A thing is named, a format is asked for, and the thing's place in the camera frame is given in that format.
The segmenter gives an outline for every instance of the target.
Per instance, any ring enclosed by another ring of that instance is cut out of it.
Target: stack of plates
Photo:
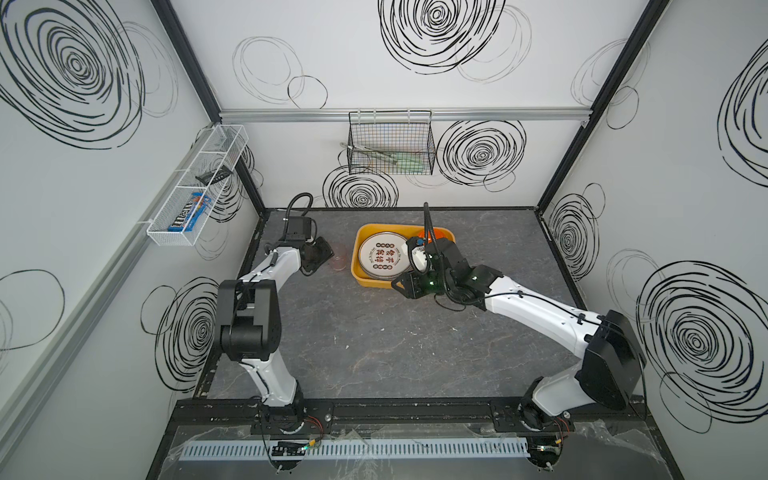
[[[400,251],[406,242],[403,235],[381,232],[362,242],[358,259],[362,270],[375,280],[393,280],[408,267],[407,252]]]

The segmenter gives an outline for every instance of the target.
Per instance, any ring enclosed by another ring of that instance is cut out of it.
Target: yellow plastic bin
[[[368,238],[371,237],[372,235],[375,235],[381,232],[399,233],[400,235],[403,235],[405,238],[410,238],[415,236],[417,233],[419,233],[422,230],[424,230],[423,225],[387,225],[385,223],[368,223],[367,225],[363,225],[362,227],[360,227],[360,230],[357,230],[357,237],[355,237],[355,248],[352,251],[352,266],[350,268],[350,270],[352,271],[352,276],[355,277],[355,280],[357,280],[357,283],[359,283],[362,286],[374,286],[376,288],[392,288],[391,280],[374,280],[373,278],[368,276],[365,270],[363,270],[362,267],[360,266],[358,250],[362,242],[368,240]],[[435,227],[435,234],[437,234],[438,232],[445,235],[445,237],[448,240],[451,240],[452,242],[456,241],[456,237],[453,235],[453,232],[448,230],[447,228]]]

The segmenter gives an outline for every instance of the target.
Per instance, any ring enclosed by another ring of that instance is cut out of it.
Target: table surface
[[[350,255],[363,224],[423,224],[421,211],[324,210],[309,216],[320,236],[345,245]],[[282,212],[271,215],[262,246],[280,236],[282,218]],[[456,235],[471,265],[483,263],[573,304],[532,210],[436,210],[432,222]],[[254,264],[262,259],[257,254]],[[307,398],[521,396],[537,377],[578,361],[512,319],[476,307],[448,311],[431,296],[409,300],[394,290],[364,288],[349,267],[334,271],[326,264],[313,276],[292,275],[279,299],[280,352]],[[245,370],[222,355],[208,398],[257,393]]]

